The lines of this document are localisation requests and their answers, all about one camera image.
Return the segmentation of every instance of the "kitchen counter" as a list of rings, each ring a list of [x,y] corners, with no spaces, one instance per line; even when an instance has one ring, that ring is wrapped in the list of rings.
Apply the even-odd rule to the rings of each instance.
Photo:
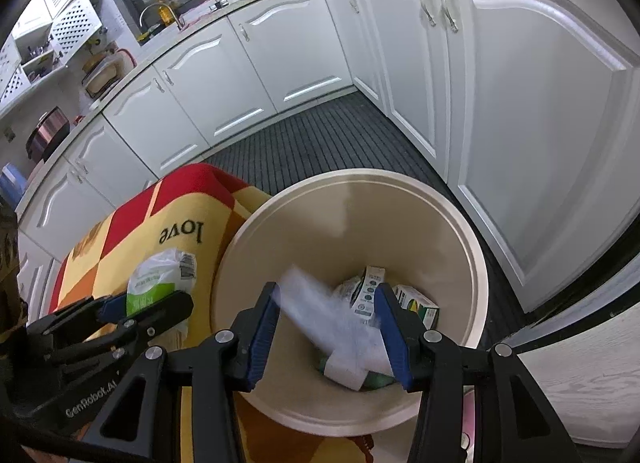
[[[55,165],[57,160],[62,157],[65,153],[66,149],[71,145],[71,143],[82,133],[82,130],[89,125],[96,116],[98,116],[104,107],[111,103],[111,101],[118,96],[118,94],[128,85],[130,84],[138,75],[140,75],[143,71],[148,69],[154,62],[156,62],[161,56],[170,51],[180,42],[188,39],[190,36],[199,32],[203,28],[208,25],[214,23],[215,21],[232,14],[233,12],[244,8],[245,6],[257,2],[259,0],[237,0],[232,2],[228,6],[221,8],[220,10],[216,10],[211,14],[207,14],[200,19],[190,23],[183,30],[173,32],[173,35],[169,34],[168,36],[162,37],[162,33],[156,37],[161,40],[161,42],[157,45],[154,45],[154,39],[151,39],[147,46],[151,46],[151,51],[145,52],[145,47],[143,46],[143,58],[138,61],[138,65],[135,69],[133,69],[125,78],[123,78],[113,90],[110,91],[101,101],[94,107],[82,120],[82,122],[73,128],[69,133],[69,136],[63,141],[62,144],[56,149],[56,151],[52,154],[49,160],[44,164],[43,167],[38,171],[35,175],[34,179],[31,181],[27,191],[22,197],[20,204],[16,208],[16,213],[18,216],[18,221],[24,214],[31,200],[33,199],[35,193],[38,190],[38,186],[42,183],[42,181],[46,178],[47,174],[50,172],[52,167]]]

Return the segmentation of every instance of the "trash can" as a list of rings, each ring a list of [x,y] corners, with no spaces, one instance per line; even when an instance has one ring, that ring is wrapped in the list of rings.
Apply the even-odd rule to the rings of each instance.
[[[291,265],[330,287],[366,266],[425,292],[440,306],[437,329],[478,345],[488,302],[484,256],[473,230],[439,192],[407,176],[349,169],[308,178],[274,196],[226,249],[212,295],[213,329],[231,326],[262,286]],[[418,413],[420,393],[399,383],[355,392],[315,368],[316,350],[281,316],[264,378],[244,397],[286,427],[323,436],[389,429]]]

